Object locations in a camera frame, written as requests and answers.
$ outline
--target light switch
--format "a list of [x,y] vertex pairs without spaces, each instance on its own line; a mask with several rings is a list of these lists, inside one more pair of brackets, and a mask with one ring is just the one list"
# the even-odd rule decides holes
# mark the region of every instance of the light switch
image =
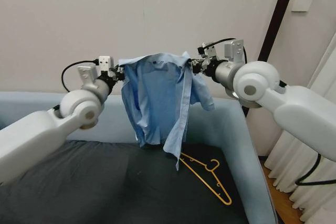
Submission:
[[292,12],[307,12],[313,0],[294,0]]

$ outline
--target clothes hanger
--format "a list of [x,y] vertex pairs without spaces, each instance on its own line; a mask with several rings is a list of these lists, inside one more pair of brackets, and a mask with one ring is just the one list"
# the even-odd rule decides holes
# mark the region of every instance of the clothes hanger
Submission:
[[202,163],[201,161],[199,161],[199,160],[197,160],[197,159],[195,159],[195,158],[193,158],[193,157],[190,157],[189,155],[187,155],[187,154],[185,154],[185,153],[183,153],[183,152],[181,152],[181,154],[183,155],[183,156],[185,156],[185,157],[187,157],[187,158],[189,158],[190,159],[190,161],[191,162],[193,162],[193,161],[196,161],[197,163],[199,163],[200,165],[202,165],[202,166],[204,166],[204,168],[208,171],[208,172],[210,172],[210,173],[212,173],[212,175],[215,177],[215,179],[216,179],[216,181],[217,181],[217,187],[220,187],[222,190],[223,190],[223,192],[225,193],[225,195],[226,195],[226,197],[228,198],[228,200],[229,201],[225,201],[222,197],[221,197],[221,194],[218,194],[197,172],[195,172],[195,170],[194,169],[192,169],[191,167],[190,167],[190,165],[188,165],[187,163],[186,163],[186,161],[183,159],[183,158],[180,158],[180,160],[182,161],[182,163],[183,164],[185,164],[185,166],[186,167],[188,167],[196,176],[197,176],[197,178],[199,178],[200,179],[200,181],[202,181],[203,182],[203,184],[204,185],[206,185],[213,193],[214,193],[214,195],[216,195],[217,196],[217,198],[218,199],[220,199],[221,200],[221,202],[223,202],[225,205],[227,205],[227,206],[229,206],[229,205],[231,205],[232,204],[232,200],[231,200],[231,198],[230,198],[230,196],[229,196],[229,194],[227,193],[227,191],[225,190],[225,188],[224,188],[224,186],[222,185],[222,183],[219,181],[219,179],[217,178],[217,176],[216,176],[216,174],[215,174],[215,169],[217,169],[218,167],[219,167],[219,161],[218,160],[216,160],[216,159],[212,159],[211,160],[211,162],[216,162],[217,164],[216,164],[216,166],[214,167],[214,168],[212,168],[212,169],[209,169],[208,167],[207,167],[207,165],[206,164],[204,164],[204,163]]

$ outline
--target white wall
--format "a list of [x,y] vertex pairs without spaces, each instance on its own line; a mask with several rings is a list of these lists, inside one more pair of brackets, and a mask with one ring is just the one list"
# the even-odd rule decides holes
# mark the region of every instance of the white wall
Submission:
[[[269,63],[289,85],[307,86],[336,32],[335,0],[313,0],[307,13],[292,13],[289,3]],[[268,155],[281,129],[265,109],[250,110],[247,117],[259,155]]]
[[[0,91],[64,92],[60,73],[74,61],[159,51],[196,56],[202,42],[224,37],[243,38],[249,60],[255,60],[275,2],[0,0]],[[76,68],[66,83],[80,87]],[[208,84],[213,96],[224,97],[221,86]]]

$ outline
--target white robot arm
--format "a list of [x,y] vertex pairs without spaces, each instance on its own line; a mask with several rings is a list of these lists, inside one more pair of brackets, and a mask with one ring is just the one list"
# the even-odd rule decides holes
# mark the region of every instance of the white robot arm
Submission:
[[95,126],[118,80],[111,57],[100,56],[99,66],[99,77],[95,66],[78,67],[83,86],[67,93],[60,105],[29,114],[0,131],[0,185],[58,149],[73,131]]
[[203,59],[192,65],[201,66],[198,71],[219,82],[226,93],[242,105],[269,110],[284,130],[336,162],[336,104],[305,87],[284,84],[269,63],[245,64],[242,40],[223,42],[224,57],[219,57],[215,51],[217,42],[203,44],[199,48]]

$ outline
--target blue shirt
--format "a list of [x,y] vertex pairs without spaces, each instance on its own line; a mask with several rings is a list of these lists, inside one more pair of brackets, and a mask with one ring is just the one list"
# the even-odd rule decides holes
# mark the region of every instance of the blue shirt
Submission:
[[200,102],[204,109],[214,109],[209,89],[201,76],[192,73],[189,58],[185,52],[119,60],[125,74],[122,100],[140,146],[164,143],[164,151],[177,160],[190,104]]

